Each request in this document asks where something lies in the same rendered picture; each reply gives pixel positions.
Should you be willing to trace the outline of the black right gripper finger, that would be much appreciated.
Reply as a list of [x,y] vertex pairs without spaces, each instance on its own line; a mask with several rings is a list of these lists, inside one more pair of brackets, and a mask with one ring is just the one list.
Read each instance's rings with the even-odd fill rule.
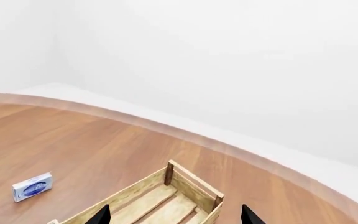
[[87,224],[110,224],[110,207],[105,205],[96,214],[94,214]]

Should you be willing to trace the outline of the slatted wooden tray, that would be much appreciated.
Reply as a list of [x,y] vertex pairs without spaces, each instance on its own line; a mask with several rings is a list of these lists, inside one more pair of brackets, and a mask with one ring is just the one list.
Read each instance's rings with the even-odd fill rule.
[[174,160],[151,175],[127,186],[63,222],[87,224],[105,205],[110,224],[215,224],[224,194]]

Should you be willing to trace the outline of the white and blue small box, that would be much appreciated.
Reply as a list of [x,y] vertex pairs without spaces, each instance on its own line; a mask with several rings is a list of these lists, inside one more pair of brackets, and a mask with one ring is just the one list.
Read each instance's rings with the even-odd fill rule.
[[51,190],[53,177],[50,172],[38,175],[31,179],[23,180],[12,185],[12,196],[15,203]]

